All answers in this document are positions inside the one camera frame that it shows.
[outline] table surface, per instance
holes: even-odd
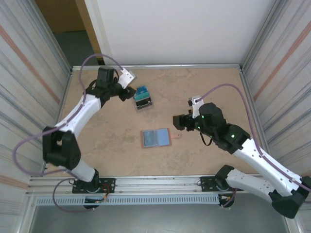
[[[81,131],[78,144],[82,158],[99,171],[100,176],[200,175],[215,174],[225,164],[245,173],[256,173],[251,166],[212,144],[203,144],[198,131],[178,131],[173,115],[188,113],[188,98],[203,95],[222,83],[232,83],[242,92],[236,68],[223,69],[135,69],[133,87],[146,85],[154,108],[137,113],[133,100],[111,98]],[[96,70],[83,71],[88,85],[97,78]],[[73,73],[62,116],[65,117],[81,98],[78,71]],[[227,122],[250,133],[246,111],[238,92],[222,87],[208,97],[222,111]],[[141,130],[169,128],[171,146],[141,148]],[[49,165],[47,170],[55,169]],[[56,173],[53,176],[66,176]]]

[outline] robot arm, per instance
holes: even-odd
[[[130,71],[121,70],[122,75],[114,78],[115,70],[100,67],[98,77],[86,89],[86,96],[82,96],[73,110],[54,128],[67,123],[58,131],[43,136],[43,159],[47,163],[66,168],[79,178],[82,186],[90,191],[96,191],[99,186],[99,174],[89,167],[82,159],[77,138],[90,118],[99,111],[103,105],[114,96],[122,101],[132,98],[136,90],[128,85],[135,79]]]
[[[173,117],[173,124],[178,130],[198,130],[201,136],[210,137],[220,149],[234,154],[257,170],[265,179],[244,174],[237,169],[225,165],[216,174],[217,185],[226,190],[229,186],[253,193],[269,201],[280,214],[294,218],[307,198],[309,192],[298,184],[292,182],[272,165],[270,165],[258,152],[254,140],[237,125],[226,122],[220,108],[213,103],[204,104],[199,96],[189,99],[192,112],[187,115]],[[285,172],[298,183],[311,187],[309,176],[300,177],[278,163],[267,152],[261,149],[263,155],[278,169]]]

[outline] purple cable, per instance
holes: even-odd
[[[237,190],[238,190],[237,188],[234,189],[232,197],[224,205],[222,205],[222,207],[226,207],[230,202],[234,200],[235,195],[237,194]]]
[[[88,212],[88,211],[93,210],[93,209],[87,209],[87,210],[68,210],[68,209],[63,208],[63,207],[61,207],[60,205],[57,204],[56,199],[55,199],[56,189],[58,188],[58,186],[59,186],[62,182],[64,182],[64,181],[69,181],[69,180],[72,180],[72,178],[65,178],[65,179],[61,180],[61,181],[55,186],[55,188],[54,188],[54,190],[53,190],[53,195],[52,195],[54,205],[55,205],[58,209],[60,209],[60,210],[62,210],[62,211],[64,211],[64,212],[66,212],[66,213],[71,213],[71,214],[75,214],[75,213],[86,213],[86,212]]]
[[[204,99],[206,96],[208,96],[210,93],[212,93],[213,91],[215,91],[216,89],[220,88],[220,87],[223,87],[223,86],[231,86],[233,87],[234,89],[236,89],[238,91],[238,93],[240,94],[242,100],[243,100],[243,103],[244,103],[244,106],[245,106],[245,109],[246,109],[246,114],[247,114],[247,119],[248,119],[248,123],[249,123],[249,126],[250,126],[250,129],[251,129],[251,132],[252,132],[252,135],[253,135],[253,138],[254,138],[254,142],[255,142],[255,145],[256,145],[256,148],[259,152],[259,154],[262,156],[262,158],[268,163],[270,164],[274,169],[276,169],[279,173],[281,173],[282,175],[284,175],[286,178],[288,178],[289,180],[291,180],[292,182],[294,182],[296,185],[304,188],[305,190],[307,190],[308,192],[311,192],[311,189],[306,187],[305,185],[297,182],[296,180],[294,180],[291,176],[289,176],[288,174],[286,174],[284,171],[282,171],[280,168],[278,168],[273,162],[271,162],[261,151],[261,148],[259,146],[259,143],[258,143],[258,140],[257,140],[257,137],[256,137],[256,132],[254,130],[254,127],[252,125],[252,120],[251,120],[251,115],[249,113],[249,110],[248,110],[248,107],[247,107],[247,102],[246,102],[246,99],[242,93],[242,91],[235,85],[233,84],[230,84],[230,83],[223,83],[223,84],[220,84],[216,87],[214,87],[213,89],[209,90],[206,94],[204,94],[200,99],[198,99],[196,102],[198,101],[201,101],[202,99]]]
[[[113,62],[115,62],[117,64],[117,66],[122,69],[122,66],[115,60],[113,59],[112,57],[110,56],[107,56],[105,54],[101,54],[101,53],[96,53],[96,54],[93,54],[93,55],[90,55],[88,56],[84,62],[82,63],[81,65],[81,68],[80,68],[80,71],[79,71],[79,81],[80,81],[80,84],[81,84],[81,87],[83,89],[83,103],[79,106],[79,108],[77,109],[77,111],[72,114],[72,116],[68,119],[68,121],[54,129],[51,129],[51,130],[48,130],[48,131],[45,131],[45,132],[42,132],[42,133],[38,133],[36,135],[33,135],[33,136],[30,136],[26,139],[23,139],[21,140],[13,149],[12,151],[12,159],[13,159],[13,162],[15,163],[15,165],[21,170],[23,171],[24,173],[26,174],[29,174],[31,176],[45,176],[45,175],[49,175],[49,174],[53,174],[53,173],[57,173],[57,172],[60,172],[60,171],[66,171],[67,173],[69,173],[70,175],[72,175],[72,173],[70,173],[67,169],[59,169],[59,170],[55,170],[55,171],[49,171],[49,172],[32,172],[32,171],[28,171],[27,169],[23,168],[22,165],[18,162],[17,160],[17,150],[18,148],[23,145],[24,143],[26,142],[29,142],[30,140],[33,140],[33,139],[36,139],[38,137],[42,137],[42,136],[45,136],[45,135],[48,135],[50,133],[53,133],[55,131],[58,131],[60,130],[61,128],[63,128],[67,123],[69,123],[82,109],[83,107],[83,104],[85,103],[86,101],[86,87],[85,85],[83,84],[82,82],[82,70],[83,70],[83,67],[85,66],[85,64],[89,61],[89,59],[91,59],[92,57],[95,57],[95,56],[102,56],[102,57],[106,57],[106,58],[109,58],[111,59]]]

